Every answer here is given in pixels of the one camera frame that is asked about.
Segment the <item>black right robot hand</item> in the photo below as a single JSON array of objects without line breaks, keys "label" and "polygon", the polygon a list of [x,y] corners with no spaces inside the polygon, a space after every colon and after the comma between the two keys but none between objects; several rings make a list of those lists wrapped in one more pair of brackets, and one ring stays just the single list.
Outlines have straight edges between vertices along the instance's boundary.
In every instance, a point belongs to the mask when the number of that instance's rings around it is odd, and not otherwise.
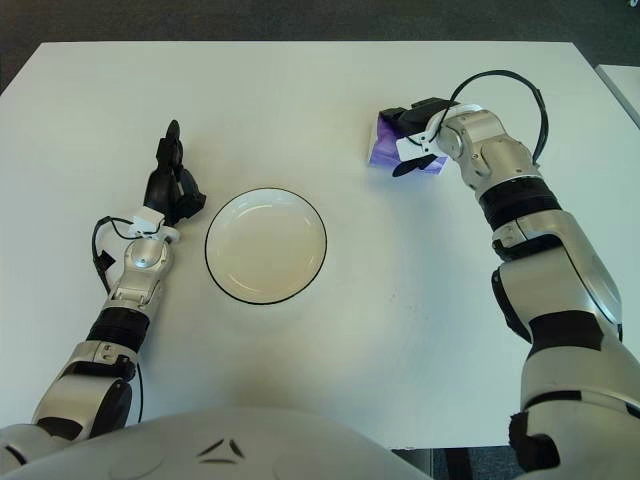
[{"label": "black right robot hand", "polygon": [[424,151],[419,157],[402,161],[400,159],[397,140],[406,139],[416,147],[421,147],[413,135],[426,131],[427,124],[435,115],[444,111],[449,101],[438,97],[431,97],[413,103],[409,109],[395,107],[383,110],[378,115],[377,124],[377,152],[383,161],[393,166],[393,177],[404,176],[414,170],[438,175],[445,163],[445,156],[436,156]]}]

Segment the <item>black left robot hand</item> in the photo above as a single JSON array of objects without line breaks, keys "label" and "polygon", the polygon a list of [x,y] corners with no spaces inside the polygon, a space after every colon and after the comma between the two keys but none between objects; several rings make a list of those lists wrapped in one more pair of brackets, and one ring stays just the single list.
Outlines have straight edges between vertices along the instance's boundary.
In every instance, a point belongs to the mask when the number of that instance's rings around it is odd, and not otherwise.
[{"label": "black left robot hand", "polygon": [[180,125],[172,120],[165,136],[159,140],[157,167],[149,175],[143,202],[144,206],[160,212],[169,227],[191,218],[206,203],[206,195],[183,165],[183,153]]}]

